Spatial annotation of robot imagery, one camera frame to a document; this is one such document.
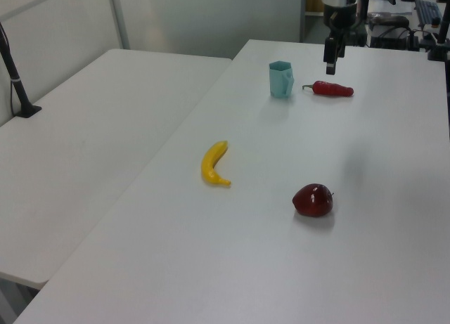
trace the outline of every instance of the red chili pepper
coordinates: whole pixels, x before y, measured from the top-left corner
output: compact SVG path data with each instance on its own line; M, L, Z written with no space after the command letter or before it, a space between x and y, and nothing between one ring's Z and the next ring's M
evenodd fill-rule
M310 87L315 94L323 94L324 96L339 96L339 97L353 96L353 89L351 87L345 87L339 84L322 82L319 80L312 85L303 85L303 89L305 87Z

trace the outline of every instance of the cup handle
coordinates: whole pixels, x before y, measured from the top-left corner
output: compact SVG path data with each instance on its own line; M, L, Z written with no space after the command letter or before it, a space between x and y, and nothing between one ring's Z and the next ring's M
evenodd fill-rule
M294 85L294 77L291 75L290 77L286 76L285 74L283 74L283 77L285 77L285 79L288 81L288 87L286 87L286 93L285 95L289 96L290 93L293 90L293 85Z

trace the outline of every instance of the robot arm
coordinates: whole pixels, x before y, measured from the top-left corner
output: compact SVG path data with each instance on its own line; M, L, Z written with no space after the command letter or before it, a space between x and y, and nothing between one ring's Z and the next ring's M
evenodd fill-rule
M330 28L330 35L325 40L323 61L326 63L326 73L335 74L336 61L345 54L345 40L359 24L356 23L357 0L322 0L322 2L323 22Z

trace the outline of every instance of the keyboard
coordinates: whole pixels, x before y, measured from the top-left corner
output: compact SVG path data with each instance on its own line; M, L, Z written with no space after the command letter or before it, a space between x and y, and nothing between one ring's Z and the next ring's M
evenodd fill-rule
M439 18L439 23L442 21L441 11L435 2L416 0L416 11L421 27L432 24L433 18Z

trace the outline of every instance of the floor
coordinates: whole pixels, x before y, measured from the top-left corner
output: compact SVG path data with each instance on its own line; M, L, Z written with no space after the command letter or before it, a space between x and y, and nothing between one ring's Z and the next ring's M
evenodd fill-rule
M330 29L323 24L323 16L307 15L304 19L304 43L324 44Z

